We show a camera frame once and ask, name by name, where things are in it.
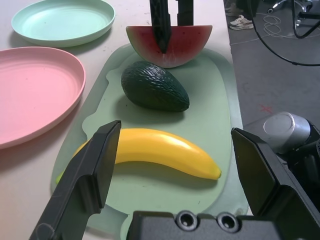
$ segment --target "watermelon slice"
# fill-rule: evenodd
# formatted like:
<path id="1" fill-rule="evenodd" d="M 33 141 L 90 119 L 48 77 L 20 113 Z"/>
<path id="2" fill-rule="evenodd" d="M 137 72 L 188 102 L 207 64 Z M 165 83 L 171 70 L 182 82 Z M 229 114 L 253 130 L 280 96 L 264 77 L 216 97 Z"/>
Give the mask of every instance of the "watermelon slice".
<path id="1" fill-rule="evenodd" d="M 206 45 L 211 30 L 211 25 L 172 26 L 168 48 L 163 54 L 151 26 L 126 27 L 134 50 L 146 61 L 163 68 L 174 68 L 192 60 Z"/>

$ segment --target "white cable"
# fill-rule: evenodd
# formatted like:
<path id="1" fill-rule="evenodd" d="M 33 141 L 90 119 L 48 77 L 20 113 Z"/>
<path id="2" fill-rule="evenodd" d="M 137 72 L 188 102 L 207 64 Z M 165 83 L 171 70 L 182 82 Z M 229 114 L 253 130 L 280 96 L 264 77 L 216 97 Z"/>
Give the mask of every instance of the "white cable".
<path id="1" fill-rule="evenodd" d="M 264 21 L 263 31 L 266 33 L 266 35 L 262 36 L 261 38 L 273 37 L 273 38 L 280 38 L 280 39 L 283 39 L 283 38 L 284 39 L 299 39 L 299 38 L 296 38 L 296 37 L 292 37 L 292 36 L 295 35 L 294 33 L 288 34 L 287 36 L 280 35 L 280 33 L 282 31 L 281 31 L 280 26 L 278 26 L 279 24 L 281 24 L 281 19 L 279 17 L 268 15 L 268 14 L 265 14 L 265 13 L 257 13 L 257 15 L 264 16 L 263 17 L 263 21 Z M 276 27 L 277 28 L 277 32 L 272 31 L 271 30 L 272 27 Z M 307 36 L 306 39 L 307 38 L 314 38 L 314 37 L 318 37 L 318 36 L 320 36 L 320 34 L 313 35 L 313 36 Z M 256 41 L 256 40 L 259 40 L 259 38 L 254 38 L 254 39 L 251 39 L 251 40 L 248 40 L 248 41 L 235 42 L 235 43 L 230 44 L 230 46 L 237 45 L 237 44 L 245 44 L 245 43 L 253 42 L 253 41 Z"/>

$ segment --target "black cable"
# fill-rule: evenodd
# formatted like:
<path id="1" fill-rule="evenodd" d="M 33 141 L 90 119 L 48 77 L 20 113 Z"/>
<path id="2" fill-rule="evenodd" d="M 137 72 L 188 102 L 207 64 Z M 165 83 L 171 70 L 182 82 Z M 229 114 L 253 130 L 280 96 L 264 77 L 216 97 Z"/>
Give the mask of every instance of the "black cable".
<path id="1" fill-rule="evenodd" d="M 293 65 L 296 65 L 296 66 L 297 66 L 297 65 L 299 65 L 299 66 L 305 66 L 305 67 L 319 67 L 319 66 L 320 66 L 320 63 L 317 63 L 317 64 L 309 64 L 309 63 L 301 63 L 301 62 L 291 61 L 291 60 L 289 60 L 289 59 L 287 59 L 287 58 L 285 58 L 285 57 L 277 54 L 275 51 L 273 51 L 273 50 L 271 49 L 271 47 L 269 47 L 268 44 L 266 44 L 266 42 L 263 40 L 263 38 L 260 36 L 260 34 L 259 34 L 258 31 L 257 31 L 256 24 L 255 24 L 255 21 L 254 21 L 254 14 L 253 14 L 253 12 L 252 12 L 252 7 L 251 7 L 251 0 L 247 0 L 247 4 L 248 4 L 249 11 L 250 11 L 250 14 L 251 14 L 252 24 L 253 24 L 254 31 L 255 31 L 256 35 L 258 36 L 258 38 L 260 39 L 260 41 L 263 43 L 263 45 L 264 45 L 271 53 L 273 53 L 274 55 L 276 55 L 278 58 L 280 58 L 280 59 L 282 59 L 282 60 L 284 60 L 284 61 L 286 61 L 286 62 L 288 62 L 288 63 L 291 63 L 291 64 L 293 64 Z M 293 12 L 294 10 L 295 10 L 295 8 L 292 10 L 293 25 L 296 27 L 296 17 L 295 17 L 295 13 Z"/>
<path id="2" fill-rule="evenodd" d="M 292 25 L 293 25 L 293 32 L 294 35 L 297 37 L 297 39 L 304 39 L 305 37 L 309 36 L 314 30 L 317 29 L 317 27 L 320 26 L 320 20 L 312 27 L 310 28 L 305 34 L 299 35 L 297 33 L 297 25 L 296 25 L 296 5 L 295 0 L 291 0 L 291 12 L 292 12 Z"/>

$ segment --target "screw hole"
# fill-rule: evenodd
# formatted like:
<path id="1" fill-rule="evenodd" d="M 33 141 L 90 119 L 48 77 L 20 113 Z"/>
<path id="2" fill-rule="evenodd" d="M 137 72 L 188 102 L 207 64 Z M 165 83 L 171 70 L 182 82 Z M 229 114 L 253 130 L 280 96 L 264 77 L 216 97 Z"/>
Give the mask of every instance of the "screw hole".
<path id="1" fill-rule="evenodd" d="M 235 221 L 230 216 L 223 216 L 221 221 L 227 229 L 233 229 L 236 225 Z"/>
<path id="2" fill-rule="evenodd" d="M 194 219 L 190 214 L 183 214 L 181 217 L 181 223 L 187 227 L 190 227 L 194 224 Z"/>
<path id="3" fill-rule="evenodd" d="M 181 211 L 175 217 L 175 222 L 183 231 L 193 231 L 198 226 L 197 217 L 190 211 Z"/>
<path id="4" fill-rule="evenodd" d="M 239 221 L 228 212 L 222 212 L 217 216 L 217 223 L 220 228 L 228 233 L 236 233 L 240 230 L 241 226 Z"/>

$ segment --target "fake fruit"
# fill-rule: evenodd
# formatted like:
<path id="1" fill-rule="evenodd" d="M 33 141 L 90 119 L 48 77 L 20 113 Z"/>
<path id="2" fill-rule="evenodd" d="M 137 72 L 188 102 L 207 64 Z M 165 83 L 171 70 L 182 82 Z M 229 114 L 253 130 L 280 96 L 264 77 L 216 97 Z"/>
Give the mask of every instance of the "fake fruit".
<path id="1" fill-rule="evenodd" d="M 192 60 L 206 45 L 211 31 L 212 25 L 172 26 L 168 48 L 163 54 L 151 26 L 126 27 L 134 50 L 146 61 L 163 68 L 174 68 Z"/>
<path id="2" fill-rule="evenodd" d="M 164 68 L 147 61 L 126 68 L 121 86 L 131 102 L 144 108 L 168 112 L 189 108 L 189 96 L 180 82 Z"/>
<path id="3" fill-rule="evenodd" d="M 76 155 L 86 142 L 74 153 Z M 184 138 L 154 129 L 121 129 L 115 163 L 150 162 L 177 169 L 186 174 L 217 180 L 221 170 L 200 147 Z M 63 172 L 56 178 L 60 181 Z"/>

